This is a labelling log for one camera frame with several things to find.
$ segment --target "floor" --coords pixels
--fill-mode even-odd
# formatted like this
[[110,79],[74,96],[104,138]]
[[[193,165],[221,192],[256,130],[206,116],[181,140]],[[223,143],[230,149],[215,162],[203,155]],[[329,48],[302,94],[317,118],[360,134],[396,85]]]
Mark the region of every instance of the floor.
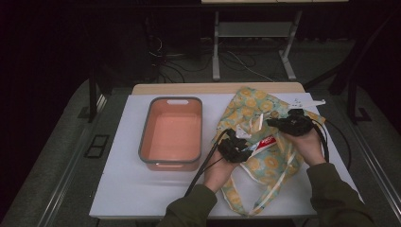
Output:
[[[222,41],[219,45],[220,82],[288,81],[278,57],[278,49],[283,44],[281,40],[271,39]],[[345,59],[353,44],[352,41],[296,42],[289,54],[296,81],[306,83],[333,68]],[[204,40],[202,55],[196,59],[184,58],[175,50],[168,50],[168,53],[166,65],[181,74],[161,66],[164,76],[159,77],[159,82],[182,82],[183,78],[185,82],[213,82],[210,40]],[[400,135],[362,89],[357,91],[357,106],[364,108],[372,121],[357,125],[350,123],[345,115],[346,91],[340,96],[331,96],[327,92],[330,82],[331,79],[327,79],[307,92],[314,99],[325,99],[326,104],[318,108],[321,115],[333,122],[347,138],[352,150],[349,172],[376,225],[401,226],[399,214],[397,216],[393,211],[394,205],[399,205],[399,199],[392,201],[389,196],[401,191],[398,174],[401,170],[398,162],[401,156]],[[88,216],[130,92],[131,88],[115,88],[111,95],[101,98],[99,114],[88,123],[86,118],[79,118],[89,102],[87,81],[77,89],[1,226],[154,225],[154,221],[98,220]],[[327,127],[341,158],[348,163],[345,140],[334,127]],[[105,152],[99,159],[84,158],[83,153],[96,134],[110,136]],[[372,160],[378,161],[384,175],[377,174],[377,169],[369,165]],[[314,218],[306,223],[305,218],[293,221],[297,227],[318,226]]]

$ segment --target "human hand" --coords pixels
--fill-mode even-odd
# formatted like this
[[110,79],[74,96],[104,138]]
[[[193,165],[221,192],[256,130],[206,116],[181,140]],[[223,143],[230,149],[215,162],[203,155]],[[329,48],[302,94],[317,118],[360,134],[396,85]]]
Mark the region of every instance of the human hand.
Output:
[[315,130],[311,130],[307,134],[301,136],[292,136],[283,132],[281,133],[285,138],[293,143],[309,166],[325,163],[322,153],[321,139]]
[[204,172],[203,184],[216,193],[228,181],[231,173],[237,166],[239,166],[239,163],[227,162],[224,158],[222,158],[220,152],[216,150],[206,167],[208,166],[210,167]]

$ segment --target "person's arm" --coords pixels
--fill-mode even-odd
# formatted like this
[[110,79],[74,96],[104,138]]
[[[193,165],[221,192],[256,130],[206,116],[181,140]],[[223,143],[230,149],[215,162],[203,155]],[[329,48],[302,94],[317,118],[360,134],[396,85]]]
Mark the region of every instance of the person's arm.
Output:
[[312,185],[310,202],[321,226],[375,226],[357,191],[341,180],[334,165],[312,166],[307,175]]
[[215,193],[224,186],[238,166],[221,158],[218,151],[213,154],[209,164],[217,162],[204,172],[203,184],[195,185],[187,197],[172,202],[166,208],[166,214],[158,227],[206,226],[207,217],[218,201]]
[[357,191],[341,180],[334,165],[324,160],[321,141],[314,130],[297,137],[283,135],[310,166],[306,171],[312,185],[310,202],[321,226],[375,226]]

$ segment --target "metal stand leg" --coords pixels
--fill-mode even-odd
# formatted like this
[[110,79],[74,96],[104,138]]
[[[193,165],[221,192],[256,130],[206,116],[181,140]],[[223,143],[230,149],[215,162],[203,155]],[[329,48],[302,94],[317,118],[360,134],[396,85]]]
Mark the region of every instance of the metal stand leg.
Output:
[[220,69],[218,64],[218,11],[216,11],[215,19],[215,39],[213,52],[213,80],[220,81]]
[[290,79],[290,80],[295,80],[296,77],[295,77],[294,71],[292,70],[291,64],[289,63],[288,53],[289,53],[289,50],[291,49],[292,43],[294,42],[295,34],[297,33],[297,28],[298,28],[299,22],[301,20],[301,15],[302,15],[301,11],[298,11],[297,14],[295,15],[295,19],[292,23],[291,28],[289,29],[288,42],[287,42],[286,49],[279,50],[281,62],[283,63],[284,69],[286,70],[286,73],[288,76],[288,79]]

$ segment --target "white table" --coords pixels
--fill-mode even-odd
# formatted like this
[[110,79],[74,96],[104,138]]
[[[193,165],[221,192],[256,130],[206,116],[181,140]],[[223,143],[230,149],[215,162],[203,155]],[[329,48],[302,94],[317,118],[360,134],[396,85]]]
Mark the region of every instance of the white table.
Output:
[[[310,94],[272,94],[286,102],[295,97],[300,100],[311,100]],[[148,113],[148,105],[157,96],[196,96],[202,101],[202,162],[210,150],[210,141],[216,133],[216,125],[234,94],[181,94],[181,95],[133,95],[129,96],[126,107],[117,129],[109,158],[105,165],[96,196],[90,211],[94,218],[161,218],[166,207],[183,196],[193,172],[151,171],[139,159],[138,148],[142,130]],[[309,111],[317,113],[316,108]],[[348,171],[343,164],[330,136],[328,138],[330,161],[341,178],[356,189]],[[306,176],[307,165],[290,178],[274,199],[256,218],[296,218],[314,216],[309,199],[311,187]],[[244,204],[251,206],[261,191],[245,171],[238,167],[235,172],[238,191]],[[233,212],[217,192],[218,204],[210,218],[240,218]]]

